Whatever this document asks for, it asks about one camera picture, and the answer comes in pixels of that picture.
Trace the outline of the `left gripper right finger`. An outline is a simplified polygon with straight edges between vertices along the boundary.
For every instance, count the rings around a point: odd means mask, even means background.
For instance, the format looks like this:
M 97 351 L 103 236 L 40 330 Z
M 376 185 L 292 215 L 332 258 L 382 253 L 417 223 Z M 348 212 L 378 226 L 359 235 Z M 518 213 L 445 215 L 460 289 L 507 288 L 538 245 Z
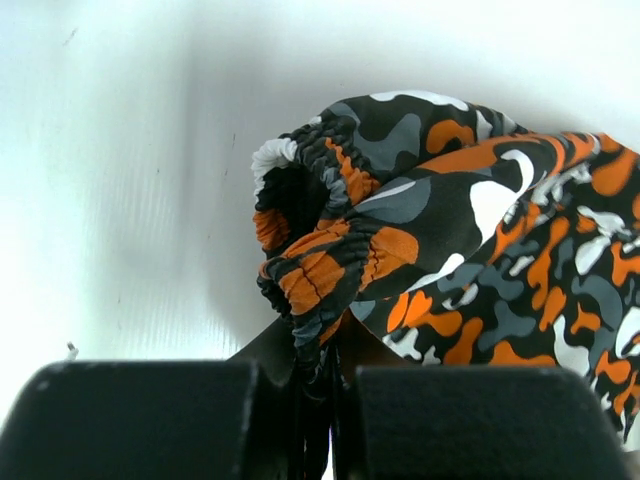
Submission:
M 629 479 L 585 382 L 547 367 L 428 366 L 360 322 L 333 350 L 339 479 Z

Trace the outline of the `orange black camouflage shorts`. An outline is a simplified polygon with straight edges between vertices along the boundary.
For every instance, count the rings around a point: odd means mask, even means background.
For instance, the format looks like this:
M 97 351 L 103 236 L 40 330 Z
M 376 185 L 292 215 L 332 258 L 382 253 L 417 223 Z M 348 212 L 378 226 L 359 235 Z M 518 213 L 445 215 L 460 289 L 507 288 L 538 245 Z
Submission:
M 639 446 L 639 156 L 426 91 L 340 100 L 252 156 L 257 284 L 307 396 L 360 321 L 430 365 L 557 366 Z

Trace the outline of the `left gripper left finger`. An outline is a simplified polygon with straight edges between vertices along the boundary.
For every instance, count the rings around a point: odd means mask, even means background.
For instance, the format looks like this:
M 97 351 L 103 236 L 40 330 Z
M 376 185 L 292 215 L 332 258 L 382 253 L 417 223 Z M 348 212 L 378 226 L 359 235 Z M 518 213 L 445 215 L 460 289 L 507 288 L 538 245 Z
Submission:
M 272 323 L 228 360 L 66 361 L 26 383 L 5 479 L 298 479 L 294 352 Z

